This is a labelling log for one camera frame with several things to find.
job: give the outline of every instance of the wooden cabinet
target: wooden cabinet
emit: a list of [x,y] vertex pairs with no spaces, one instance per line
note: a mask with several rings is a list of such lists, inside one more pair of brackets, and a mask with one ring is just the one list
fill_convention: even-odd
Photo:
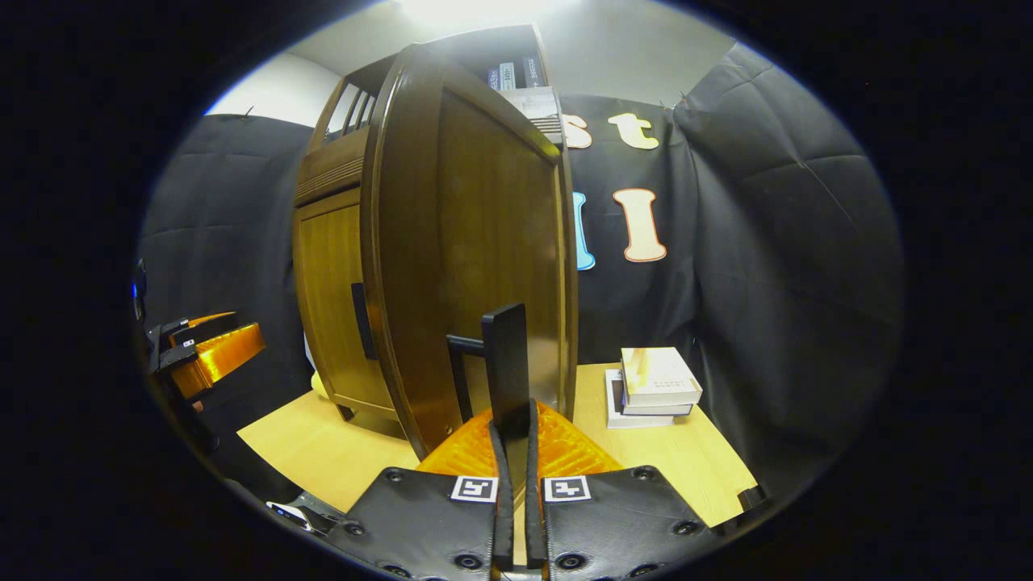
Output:
[[[544,63],[533,27],[505,27],[414,44],[347,75],[300,170],[295,276],[316,368],[335,402],[396,417],[420,458],[461,425],[445,335],[480,338],[481,315],[506,304],[527,309],[531,395],[573,412],[559,103],[550,87],[499,92],[472,73],[529,51]],[[335,111],[347,112],[338,134],[327,131]],[[477,411],[483,362],[466,364]]]

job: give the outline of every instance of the screw hole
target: screw hole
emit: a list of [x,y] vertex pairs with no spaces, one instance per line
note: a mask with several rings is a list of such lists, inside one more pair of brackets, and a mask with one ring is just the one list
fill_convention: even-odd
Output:
[[560,555],[560,558],[556,559],[556,565],[567,571],[577,569],[583,564],[585,564],[585,557],[576,553]]
[[657,568],[658,568],[657,564],[651,562],[646,564],[640,564],[636,567],[634,571],[631,572],[631,577],[638,577],[639,575],[646,575],[651,571],[656,571]]
[[384,567],[384,571],[389,571],[390,573],[394,573],[395,575],[398,575],[399,577],[412,577],[412,575],[410,575],[408,571],[402,569],[401,567],[394,565],[394,564],[388,564],[388,565]]
[[638,466],[631,470],[631,476],[638,480],[653,480],[656,476],[656,468],[653,466]]
[[475,571],[480,569],[481,562],[473,555],[460,555],[456,557],[456,564],[469,571]]
[[675,534],[692,534],[696,530],[699,530],[699,523],[693,522],[691,520],[683,520],[675,525],[671,530]]

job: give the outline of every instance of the white wall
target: white wall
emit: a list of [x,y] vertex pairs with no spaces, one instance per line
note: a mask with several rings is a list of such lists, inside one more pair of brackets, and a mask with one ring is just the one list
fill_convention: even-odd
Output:
[[290,54],[273,57],[241,80],[205,115],[272,117],[315,127],[326,99],[341,75]]
[[652,0],[390,0],[327,23],[288,53],[348,72],[412,42],[534,22],[561,94],[671,106],[734,40]]

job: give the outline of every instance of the open cabinet door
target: open cabinet door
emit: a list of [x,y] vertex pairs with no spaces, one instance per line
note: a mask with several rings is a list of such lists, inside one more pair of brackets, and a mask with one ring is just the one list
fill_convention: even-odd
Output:
[[[416,455],[462,425],[446,334],[527,309],[531,396],[573,412],[576,271],[561,152],[483,81],[431,49],[399,53],[362,178],[363,278],[388,392]],[[483,361],[466,361],[474,412]]]

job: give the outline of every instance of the ceiling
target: ceiling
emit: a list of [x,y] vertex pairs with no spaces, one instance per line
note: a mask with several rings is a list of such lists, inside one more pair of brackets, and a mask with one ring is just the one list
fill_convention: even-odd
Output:
[[327,25],[288,49],[344,75],[412,42],[534,22],[553,85],[672,105],[734,40],[652,0],[388,0]]

